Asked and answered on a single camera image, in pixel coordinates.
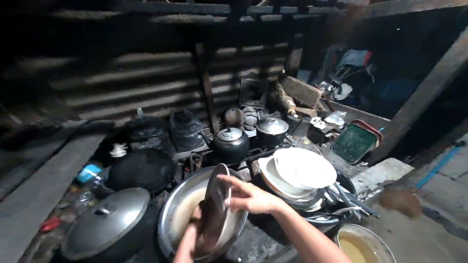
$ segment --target green tray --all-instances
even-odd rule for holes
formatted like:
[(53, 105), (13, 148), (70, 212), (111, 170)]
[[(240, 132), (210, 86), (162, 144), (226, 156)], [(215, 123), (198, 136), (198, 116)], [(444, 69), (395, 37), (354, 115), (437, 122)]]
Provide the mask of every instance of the green tray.
[(350, 124), (338, 136), (331, 146), (331, 150), (347, 163), (355, 164), (375, 147), (377, 140), (377, 136), (374, 133), (357, 125)]

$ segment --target pot lid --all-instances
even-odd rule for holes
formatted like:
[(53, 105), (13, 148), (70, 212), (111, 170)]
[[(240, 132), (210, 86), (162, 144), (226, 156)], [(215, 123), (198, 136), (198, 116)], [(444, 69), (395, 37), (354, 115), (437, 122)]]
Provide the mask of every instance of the pot lid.
[(230, 176), (229, 169), (224, 163), (218, 164), (211, 173), (202, 205), (204, 225), (202, 248), (205, 251), (212, 251), (217, 247), (231, 213), (231, 210), (224, 206), (224, 200), (231, 197), (231, 186), (218, 179), (218, 175)]
[(85, 211), (61, 247), (64, 257), (80, 260), (99, 254), (127, 234), (143, 217), (149, 192), (128, 188)]
[(227, 128), (218, 132), (218, 139), (220, 141), (235, 141), (242, 136), (242, 130), (237, 128)]
[(264, 118), (256, 123), (257, 130), (271, 135), (278, 135), (288, 130), (289, 125), (281, 119)]

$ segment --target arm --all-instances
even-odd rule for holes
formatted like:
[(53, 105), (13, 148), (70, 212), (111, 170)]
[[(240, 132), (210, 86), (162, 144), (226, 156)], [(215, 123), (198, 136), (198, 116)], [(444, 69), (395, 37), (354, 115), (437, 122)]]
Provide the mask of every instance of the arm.
[(201, 227), (202, 210), (196, 206), (192, 213), (187, 229), (185, 230), (172, 263), (193, 263), (195, 260), (195, 244), (197, 243)]
[(195, 251), (195, 242), (197, 240), (197, 227), (190, 223), (180, 240), (179, 247), (175, 253), (172, 263), (193, 263), (193, 252)]
[(233, 197), (225, 201), (231, 209), (271, 214), (289, 237), (304, 262), (351, 263), (348, 256), (327, 236), (303, 219), (280, 198), (234, 176), (219, 175), (232, 184)]

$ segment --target metal basin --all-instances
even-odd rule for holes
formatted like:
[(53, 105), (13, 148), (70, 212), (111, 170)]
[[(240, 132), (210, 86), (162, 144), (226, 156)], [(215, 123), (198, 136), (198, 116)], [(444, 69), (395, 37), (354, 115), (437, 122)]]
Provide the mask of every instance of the metal basin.
[[(205, 190), (203, 189), (208, 186), (208, 180), (214, 168), (214, 166), (207, 167), (193, 173), (190, 178), (174, 189), (162, 208), (158, 223), (158, 243), (163, 254), (170, 261), (176, 254), (178, 242), (190, 219), (191, 209), (205, 197)], [(242, 180), (235, 171), (230, 169), (229, 172)], [(197, 257), (195, 262), (210, 262), (224, 254), (241, 234), (248, 214), (247, 211), (243, 210), (232, 213), (232, 218), (229, 220), (234, 227), (232, 227), (231, 231), (225, 232), (220, 246), (205, 256)]]

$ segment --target bowl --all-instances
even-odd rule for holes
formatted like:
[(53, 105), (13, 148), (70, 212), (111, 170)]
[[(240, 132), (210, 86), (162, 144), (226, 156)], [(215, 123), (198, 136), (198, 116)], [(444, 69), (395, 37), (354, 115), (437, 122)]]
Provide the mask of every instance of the bowl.
[(275, 167), (288, 184), (316, 190), (336, 181), (336, 170), (323, 156), (302, 148), (278, 149), (273, 154)]
[(384, 241), (363, 226), (343, 225), (338, 229), (334, 241), (353, 262), (364, 258), (366, 262), (396, 263)]
[[(178, 243), (187, 227), (193, 209), (205, 198), (206, 187), (214, 168), (215, 166), (206, 167), (191, 174), (190, 178), (181, 182), (172, 191), (162, 208), (158, 223), (158, 243), (169, 261), (172, 261), (176, 254)], [(229, 173), (242, 180), (242, 177), (235, 171), (230, 169)], [(244, 210), (230, 213), (227, 221), (232, 227), (223, 232), (219, 245), (214, 251), (195, 258), (195, 262), (210, 262), (224, 254), (241, 234), (248, 214)]]
[(276, 194), (284, 198), (301, 198), (308, 196), (314, 190), (304, 190), (288, 184), (278, 174), (273, 156), (258, 159), (258, 166), (265, 184)]

